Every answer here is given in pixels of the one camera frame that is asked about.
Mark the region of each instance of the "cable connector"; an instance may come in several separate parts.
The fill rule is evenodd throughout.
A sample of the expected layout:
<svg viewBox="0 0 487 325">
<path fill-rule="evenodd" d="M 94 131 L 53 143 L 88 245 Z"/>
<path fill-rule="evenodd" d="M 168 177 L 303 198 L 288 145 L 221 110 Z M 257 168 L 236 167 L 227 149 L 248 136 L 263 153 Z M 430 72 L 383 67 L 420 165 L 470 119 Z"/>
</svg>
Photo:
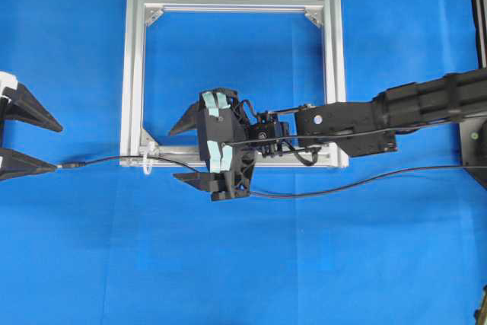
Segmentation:
<svg viewBox="0 0 487 325">
<path fill-rule="evenodd" d="M 86 167 L 86 163 L 83 161 L 80 161 L 78 163 L 64 163 L 64 164 L 58 164 L 57 168 L 58 169 L 75 169 L 76 167 Z"/>
</svg>

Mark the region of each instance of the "black plastic part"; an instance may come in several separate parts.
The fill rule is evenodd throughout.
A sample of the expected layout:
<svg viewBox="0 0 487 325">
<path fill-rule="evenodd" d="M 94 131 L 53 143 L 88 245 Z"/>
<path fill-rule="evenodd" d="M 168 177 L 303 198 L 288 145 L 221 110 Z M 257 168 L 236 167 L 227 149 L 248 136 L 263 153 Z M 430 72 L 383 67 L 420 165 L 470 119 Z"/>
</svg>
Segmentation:
<svg viewBox="0 0 487 325">
<path fill-rule="evenodd" d="M 21 154 L 8 148 L 0 148 L 0 180 L 50 173 L 55 165 Z"/>
<path fill-rule="evenodd" d="M 6 88 L 4 95 L 11 99 L 5 119 L 15 119 L 55 132 L 62 131 L 58 121 L 21 83 L 18 84 L 16 91 Z"/>
<path fill-rule="evenodd" d="M 249 127 L 249 139 L 272 139 L 289 136 L 289 123 L 280 122 L 277 113 L 258 113 L 257 119 L 259 122 Z M 284 142 L 285 140 L 278 140 L 275 143 L 254 142 L 250 146 L 256 148 L 265 158 L 267 156 L 280 155 Z"/>
<path fill-rule="evenodd" d="M 487 67 L 487 14 L 486 0 L 472 0 L 473 20 L 476 26 L 476 44 L 479 67 Z M 462 162 L 464 165 L 487 164 L 487 119 L 470 119 L 460 124 Z M 487 189 L 487 171 L 485 169 L 466 169 L 477 182 Z"/>
<path fill-rule="evenodd" d="M 195 102 L 189 106 L 187 111 L 183 114 L 179 121 L 169 131 L 169 136 L 178 135 L 180 133 L 190 131 L 196 128 L 196 114 L 199 110 L 199 102 Z"/>
<path fill-rule="evenodd" d="M 384 127 L 376 117 L 372 103 L 334 103 L 303 109 L 295 115 L 298 135 L 335 135 L 367 132 Z M 301 147 L 321 145 L 325 139 L 299 139 Z M 379 154 L 397 150 L 393 132 L 374 133 L 347 139 L 337 139 L 338 146 L 351 157 Z"/>
<path fill-rule="evenodd" d="M 22 84 L 6 88 L 0 95 L 0 180 L 53 172 L 55 165 L 3 148 L 5 120 L 15 119 L 44 129 L 61 132 L 62 126 Z"/>
<path fill-rule="evenodd" d="M 295 114 L 298 135 L 336 135 L 408 128 L 438 120 L 458 122 L 487 110 L 487 69 L 445 75 L 378 94 L 369 103 L 334 103 Z M 334 141 L 349 156 L 395 151 L 394 131 L 340 139 L 299 139 L 309 147 Z"/>
<path fill-rule="evenodd" d="M 222 149 L 225 143 L 248 139 L 247 131 L 250 126 L 250 121 L 243 105 L 239 103 L 236 91 L 218 88 L 211 92 L 214 94 L 215 100 L 218 100 L 216 93 L 224 94 L 230 107 L 219 108 L 218 116 L 213 116 L 206 108 L 201 93 L 199 101 L 189 107 L 170 133 L 176 135 L 196 127 L 199 157 L 207 167 L 209 167 L 210 161 L 208 141 L 217 142 L 220 154 L 223 155 Z M 255 154 L 255 150 L 245 145 L 235 146 L 232 147 L 230 170 L 221 173 L 174 174 L 174 177 L 198 190 L 210 192 L 212 201 L 247 197 L 250 195 Z"/>
</svg>

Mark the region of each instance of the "aluminum frame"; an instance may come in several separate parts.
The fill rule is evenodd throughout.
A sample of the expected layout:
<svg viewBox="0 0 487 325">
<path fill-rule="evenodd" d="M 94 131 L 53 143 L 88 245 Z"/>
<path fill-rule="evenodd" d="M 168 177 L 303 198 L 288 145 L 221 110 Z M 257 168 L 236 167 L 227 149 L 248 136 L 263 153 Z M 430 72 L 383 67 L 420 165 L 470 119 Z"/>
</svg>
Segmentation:
<svg viewBox="0 0 487 325">
<path fill-rule="evenodd" d="M 325 103 L 345 101 L 341 0 L 127 0 L 123 66 L 120 155 L 167 156 L 192 166 L 203 166 L 197 146 L 159 145 L 144 129 L 145 30 L 164 12 L 302 13 L 322 30 Z M 123 166 L 147 167 L 147 159 L 122 160 Z M 155 167 L 169 167 L 151 161 Z M 293 155 L 263 159 L 258 166 L 300 167 Z M 324 145 L 315 167 L 347 167 L 349 157 L 335 143 Z"/>
</svg>

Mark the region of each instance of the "light blue tape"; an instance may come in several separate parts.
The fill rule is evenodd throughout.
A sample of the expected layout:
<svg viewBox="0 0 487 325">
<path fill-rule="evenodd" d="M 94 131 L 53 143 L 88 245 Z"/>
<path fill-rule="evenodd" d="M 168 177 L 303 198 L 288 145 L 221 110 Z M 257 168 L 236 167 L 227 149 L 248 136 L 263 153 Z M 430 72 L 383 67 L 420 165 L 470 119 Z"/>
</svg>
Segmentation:
<svg viewBox="0 0 487 325">
<path fill-rule="evenodd" d="M 220 116 L 213 93 L 211 91 L 206 91 L 205 93 L 202 94 L 202 96 L 203 96 L 203 100 L 205 101 L 206 108 L 208 108 L 209 115 L 214 117 Z"/>
<path fill-rule="evenodd" d="M 226 110 L 230 108 L 230 104 L 227 102 L 227 96 L 223 93 L 217 92 L 216 97 L 218 99 L 218 108 Z"/>
<path fill-rule="evenodd" d="M 207 141 L 206 143 L 210 153 L 210 173 L 220 173 L 221 155 L 218 143 L 216 141 Z"/>
<path fill-rule="evenodd" d="M 222 149 L 223 158 L 221 158 L 221 170 L 227 171 L 230 170 L 231 166 L 231 158 L 234 153 L 234 149 L 231 146 L 224 146 Z"/>
</svg>

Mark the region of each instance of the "gripper jaw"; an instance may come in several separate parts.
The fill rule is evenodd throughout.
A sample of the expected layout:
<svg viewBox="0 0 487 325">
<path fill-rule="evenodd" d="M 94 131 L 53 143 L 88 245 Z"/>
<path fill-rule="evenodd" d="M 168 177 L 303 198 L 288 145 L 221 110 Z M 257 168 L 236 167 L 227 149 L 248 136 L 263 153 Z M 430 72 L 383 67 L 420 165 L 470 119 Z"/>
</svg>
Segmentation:
<svg viewBox="0 0 487 325">
<path fill-rule="evenodd" d="M 4 125 L 7 119 L 17 120 L 55 132 L 62 126 L 17 78 L 0 72 L 0 180 L 49 173 L 55 165 L 3 148 Z"/>
</svg>

